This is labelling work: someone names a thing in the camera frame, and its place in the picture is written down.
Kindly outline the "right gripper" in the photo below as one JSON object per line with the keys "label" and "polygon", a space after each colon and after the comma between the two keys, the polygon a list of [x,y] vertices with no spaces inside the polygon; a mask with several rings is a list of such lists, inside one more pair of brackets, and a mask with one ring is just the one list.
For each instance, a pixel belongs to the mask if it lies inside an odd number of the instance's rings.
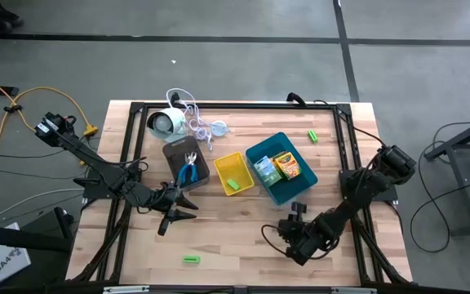
{"label": "right gripper", "polygon": [[[298,216],[303,215],[307,211],[307,206],[303,203],[293,202],[291,204],[291,210],[293,213]],[[310,222],[300,221],[297,223],[298,236],[295,241],[296,247],[310,246],[310,247],[320,247],[321,237],[320,230],[318,228],[318,221],[321,219],[321,216],[317,216]]]}

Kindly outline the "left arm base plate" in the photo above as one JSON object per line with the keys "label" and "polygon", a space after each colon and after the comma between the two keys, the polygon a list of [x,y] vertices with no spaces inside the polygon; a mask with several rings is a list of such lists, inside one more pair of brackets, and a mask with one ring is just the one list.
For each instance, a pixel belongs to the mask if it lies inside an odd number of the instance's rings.
{"label": "left arm base plate", "polygon": [[142,171],[138,167],[121,168],[97,172],[90,169],[82,181],[84,197],[89,199],[120,199],[127,190],[126,182],[140,180]]}

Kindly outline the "black stand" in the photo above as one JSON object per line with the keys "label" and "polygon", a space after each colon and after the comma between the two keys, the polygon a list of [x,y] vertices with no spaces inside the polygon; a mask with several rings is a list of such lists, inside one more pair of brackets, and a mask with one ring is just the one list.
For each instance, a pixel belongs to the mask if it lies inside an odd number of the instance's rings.
{"label": "black stand", "polygon": [[0,245],[70,253],[73,246],[70,226],[73,223],[72,215],[61,207],[55,207],[25,225],[23,229],[0,227]]}

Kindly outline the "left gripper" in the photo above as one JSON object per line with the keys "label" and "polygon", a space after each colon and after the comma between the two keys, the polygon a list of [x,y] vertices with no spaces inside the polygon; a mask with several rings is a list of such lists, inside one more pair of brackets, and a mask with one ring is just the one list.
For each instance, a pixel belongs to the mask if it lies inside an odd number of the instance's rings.
{"label": "left gripper", "polygon": [[[198,209],[198,206],[193,204],[188,198],[185,197],[183,192],[180,192],[172,183],[161,183],[161,188],[153,190],[153,195],[146,202],[146,204],[140,204],[137,208],[137,212],[151,212],[152,210],[158,212],[167,212],[171,206],[176,202],[180,207],[188,209]],[[168,212],[168,219],[170,222],[183,221],[189,219],[195,219],[194,214],[182,211]]]}

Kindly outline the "white metal bracket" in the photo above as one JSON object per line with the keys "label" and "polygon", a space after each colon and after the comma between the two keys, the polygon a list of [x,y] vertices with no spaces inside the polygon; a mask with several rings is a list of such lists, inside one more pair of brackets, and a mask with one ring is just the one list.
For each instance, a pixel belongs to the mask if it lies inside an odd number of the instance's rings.
{"label": "white metal bracket", "polygon": [[105,287],[102,294],[147,294],[149,291],[149,285],[114,286]]}
{"label": "white metal bracket", "polygon": [[374,288],[367,287],[333,287],[330,294],[378,294]]}

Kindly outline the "yellow green crayon box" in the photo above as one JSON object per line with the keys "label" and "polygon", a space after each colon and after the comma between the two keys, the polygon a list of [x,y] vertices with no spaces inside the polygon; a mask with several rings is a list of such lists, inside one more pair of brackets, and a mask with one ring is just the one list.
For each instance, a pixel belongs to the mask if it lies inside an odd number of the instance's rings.
{"label": "yellow green crayon box", "polygon": [[275,155],[272,162],[286,180],[292,180],[301,174],[301,167],[291,152],[283,151]]}

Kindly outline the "green white pencil box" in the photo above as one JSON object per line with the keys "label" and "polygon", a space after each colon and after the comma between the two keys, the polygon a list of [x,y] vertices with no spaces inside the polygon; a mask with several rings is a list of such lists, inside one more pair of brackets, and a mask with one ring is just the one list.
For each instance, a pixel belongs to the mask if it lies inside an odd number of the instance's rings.
{"label": "green white pencil box", "polygon": [[264,156],[254,164],[254,168],[266,187],[271,187],[282,179],[281,173],[277,170],[273,161]]}

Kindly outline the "blue-handled pliers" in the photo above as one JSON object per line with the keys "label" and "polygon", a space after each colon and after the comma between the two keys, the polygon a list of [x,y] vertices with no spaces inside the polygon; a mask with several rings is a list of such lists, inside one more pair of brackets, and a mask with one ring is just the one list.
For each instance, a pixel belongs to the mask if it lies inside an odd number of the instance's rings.
{"label": "blue-handled pliers", "polygon": [[191,168],[191,165],[189,164],[189,154],[184,155],[184,164],[180,168],[178,178],[176,181],[176,184],[178,187],[181,187],[181,185],[186,181],[186,175],[188,170]]}
{"label": "blue-handled pliers", "polygon": [[189,180],[191,182],[198,181],[197,167],[195,166],[196,159],[197,159],[196,152],[190,152],[186,154],[187,168],[191,171],[191,175],[189,177]]}

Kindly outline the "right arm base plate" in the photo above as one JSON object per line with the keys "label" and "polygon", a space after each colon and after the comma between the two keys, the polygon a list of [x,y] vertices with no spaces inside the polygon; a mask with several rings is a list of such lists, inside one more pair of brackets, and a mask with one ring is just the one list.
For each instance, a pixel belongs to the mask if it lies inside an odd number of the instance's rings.
{"label": "right arm base plate", "polygon": [[372,201],[389,202],[397,200],[394,185],[383,174],[367,170],[348,170],[339,173],[339,184],[344,199],[359,205],[368,206]]}

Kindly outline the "white round disc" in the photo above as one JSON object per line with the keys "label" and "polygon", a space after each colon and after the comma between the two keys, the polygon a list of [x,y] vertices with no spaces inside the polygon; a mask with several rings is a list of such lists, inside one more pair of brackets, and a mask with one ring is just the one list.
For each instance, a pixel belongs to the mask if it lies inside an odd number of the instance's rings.
{"label": "white round disc", "polygon": [[225,136],[230,132],[228,125],[224,121],[214,121],[210,124],[211,134],[213,136]]}

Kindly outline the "dark grey plastic bin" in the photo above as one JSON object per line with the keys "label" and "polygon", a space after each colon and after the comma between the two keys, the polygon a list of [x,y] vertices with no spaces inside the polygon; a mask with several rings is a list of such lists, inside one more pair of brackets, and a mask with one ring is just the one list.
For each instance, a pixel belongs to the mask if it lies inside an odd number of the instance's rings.
{"label": "dark grey plastic bin", "polygon": [[180,140],[166,144],[162,148],[162,152],[171,169],[171,172],[175,179],[175,183],[177,181],[180,168],[184,164],[184,155],[190,152],[197,153],[195,166],[197,167],[198,181],[191,182],[189,180],[191,171],[188,170],[187,175],[186,175],[186,181],[181,185],[181,187],[179,187],[182,190],[189,191],[201,185],[205,185],[209,182],[210,169],[207,166],[206,160],[203,157],[202,151],[198,145],[197,140],[193,136],[186,136]]}

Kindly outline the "black aluminium table frame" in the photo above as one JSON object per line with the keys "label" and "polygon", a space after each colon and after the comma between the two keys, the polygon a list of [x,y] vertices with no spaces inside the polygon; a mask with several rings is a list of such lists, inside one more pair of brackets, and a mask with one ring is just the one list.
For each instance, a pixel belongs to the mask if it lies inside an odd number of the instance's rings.
{"label": "black aluminium table frame", "polygon": [[[306,218],[340,203],[339,173],[367,163],[379,148],[374,110],[369,103],[351,103],[358,133],[350,132],[324,105],[302,108],[284,102],[202,102],[202,117],[228,124],[230,132],[203,149],[208,163],[236,152],[244,153],[278,132],[284,132],[317,176],[317,183],[299,196],[308,207]],[[308,137],[313,130],[318,142]],[[227,196],[219,176],[191,190],[198,206],[195,219],[177,221],[164,236],[157,234],[157,212],[132,213],[123,252],[111,251],[106,273],[118,272],[121,283],[228,284],[248,286],[356,286],[364,277],[379,277],[370,253],[356,257],[356,238],[346,229],[339,246],[328,256],[306,265],[284,257],[283,241],[274,225],[285,218],[288,205],[277,205],[260,183]],[[186,264],[183,256],[200,256]]]}

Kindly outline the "yellow plastic basket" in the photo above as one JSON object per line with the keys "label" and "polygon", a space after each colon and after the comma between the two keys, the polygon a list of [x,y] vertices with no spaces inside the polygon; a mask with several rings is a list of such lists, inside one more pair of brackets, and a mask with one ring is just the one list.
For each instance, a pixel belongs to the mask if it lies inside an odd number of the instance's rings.
{"label": "yellow plastic basket", "polygon": [[[214,165],[219,176],[220,183],[227,196],[240,193],[255,185],[241,152],[218,158],[214,161]],[[235,180],[241,188],[238,191],[231,190],[227,184],[228,179]]]}

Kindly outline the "teal plastic bin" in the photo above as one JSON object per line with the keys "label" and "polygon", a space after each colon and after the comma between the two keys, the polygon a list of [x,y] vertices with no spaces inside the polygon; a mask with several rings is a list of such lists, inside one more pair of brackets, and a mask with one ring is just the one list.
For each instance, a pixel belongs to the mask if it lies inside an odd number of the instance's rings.
{"label": "teal plastic bin", "polygon": [[[264,156],[271,158],[282,151],[292,153],[299,164],[301,173],[291,180],[279,180],[268,187],[264,183],[264,178],[258,174],[255,164]],[[246,151],[246,158],[259,181],[268,192],[268,195],[277,205],[287,203],[317,183],[317,176],[284,132],[278,132],[257,145],[250,147]]]}

